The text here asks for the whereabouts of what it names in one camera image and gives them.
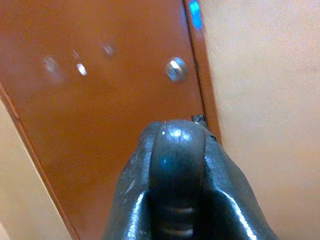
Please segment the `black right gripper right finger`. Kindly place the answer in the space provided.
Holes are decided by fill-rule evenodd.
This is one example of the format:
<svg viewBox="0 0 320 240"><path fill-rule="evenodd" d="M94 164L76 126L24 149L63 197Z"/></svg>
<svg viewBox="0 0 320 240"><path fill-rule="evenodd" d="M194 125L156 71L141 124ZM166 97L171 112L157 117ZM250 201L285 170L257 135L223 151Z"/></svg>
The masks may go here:
<svg viewBox="0 0 320 240"><path fill-rule="evenodd" d="M276 240L246 176L215 136L204 132L203 238Z"/></svg>

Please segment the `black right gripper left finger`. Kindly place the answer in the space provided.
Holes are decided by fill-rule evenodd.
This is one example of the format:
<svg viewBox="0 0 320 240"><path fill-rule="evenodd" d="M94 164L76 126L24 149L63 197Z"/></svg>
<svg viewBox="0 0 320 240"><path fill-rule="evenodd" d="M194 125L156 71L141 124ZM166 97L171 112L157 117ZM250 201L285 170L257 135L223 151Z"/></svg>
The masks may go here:
<svg viewBox="0 0 320 240"><path fill-rule="evenodd" d="M160 122L150 123L120 173L103 240L150 240L149 168Z"/></svg>

